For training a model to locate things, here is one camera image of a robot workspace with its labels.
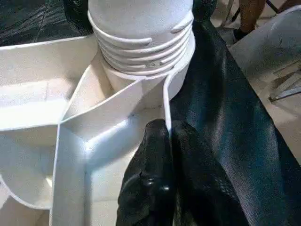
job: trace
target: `person's leg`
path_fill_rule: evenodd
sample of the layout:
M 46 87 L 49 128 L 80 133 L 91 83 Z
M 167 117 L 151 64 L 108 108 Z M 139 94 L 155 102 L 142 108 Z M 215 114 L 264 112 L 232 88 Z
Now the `person's leg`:
M 301 0 L 287 0 L 285 3 L 282 4 L 282 6 L 279 8 L 279 13 L 293 7 L 301 5 Z
M 240 40 L 255 29 L 266 0 L 239 0 L 240 28 L 234 30 L 236 40 Z

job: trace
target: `white cylinder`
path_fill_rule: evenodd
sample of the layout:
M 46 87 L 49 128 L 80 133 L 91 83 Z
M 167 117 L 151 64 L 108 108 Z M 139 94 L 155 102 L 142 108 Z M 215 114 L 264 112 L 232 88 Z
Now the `white cylinder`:
M 89 0 L 88 17 L 106 61 L 117 71 L 151 76 L 186 51 L 193 0 Z

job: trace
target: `black glove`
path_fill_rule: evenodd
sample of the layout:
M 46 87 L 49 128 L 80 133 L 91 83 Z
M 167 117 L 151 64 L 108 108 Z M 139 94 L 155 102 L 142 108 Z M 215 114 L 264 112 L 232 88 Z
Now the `black glove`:
M 175 192 L 168 131 L 154 120 L 125 172 L 116 226 L 172 226 Z
M 225 170 L 197 131 L 186 122 L 174 121 L 172 147 L 181 199 L 176 224 L 249 225 Z

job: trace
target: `white 3d printed object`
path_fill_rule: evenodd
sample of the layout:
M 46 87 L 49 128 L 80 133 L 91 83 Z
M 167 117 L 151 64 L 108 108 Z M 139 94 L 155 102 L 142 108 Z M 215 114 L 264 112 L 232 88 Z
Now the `white 3d printed object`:
M 115 225 L 124 171 L 148 122 L 171 129 L 195 49 L 192 0 L 89 4 L 95 36 L 0 48 L 0 180 L 53 226 Z
M 94 35 L 0 48 L 0 173 L 50 225 L 114 225 L 124 171 L 145 125 L 165 118 L 195 48 L 152 76 L 116 71 Z

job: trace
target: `white tray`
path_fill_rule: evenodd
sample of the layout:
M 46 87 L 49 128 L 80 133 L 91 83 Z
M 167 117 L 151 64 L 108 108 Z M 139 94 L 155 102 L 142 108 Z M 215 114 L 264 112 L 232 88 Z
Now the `white tray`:
M 112 75 L 93 35 L 0 48 L 0 173 L 50 225 L 115 225 L 145 125 L 165 118 L 194 52 L 153 77 Z

